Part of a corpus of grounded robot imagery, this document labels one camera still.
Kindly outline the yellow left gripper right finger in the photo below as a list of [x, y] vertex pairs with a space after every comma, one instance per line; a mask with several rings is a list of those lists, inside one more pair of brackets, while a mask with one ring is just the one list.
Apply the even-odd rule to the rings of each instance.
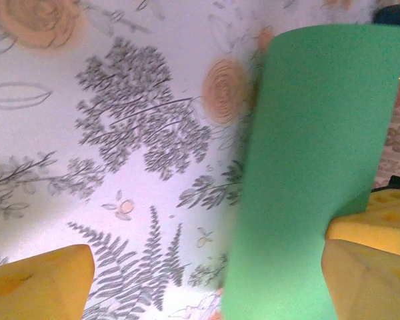
[[400, 319], [400, 255], [328, 240], [321, 268], [338, 319]]

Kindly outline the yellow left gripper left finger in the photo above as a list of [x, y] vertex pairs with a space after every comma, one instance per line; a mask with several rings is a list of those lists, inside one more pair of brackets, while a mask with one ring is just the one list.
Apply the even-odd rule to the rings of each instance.
[[81, 319], [95, 264], [71, 245], [0, 266], [0, 319]]

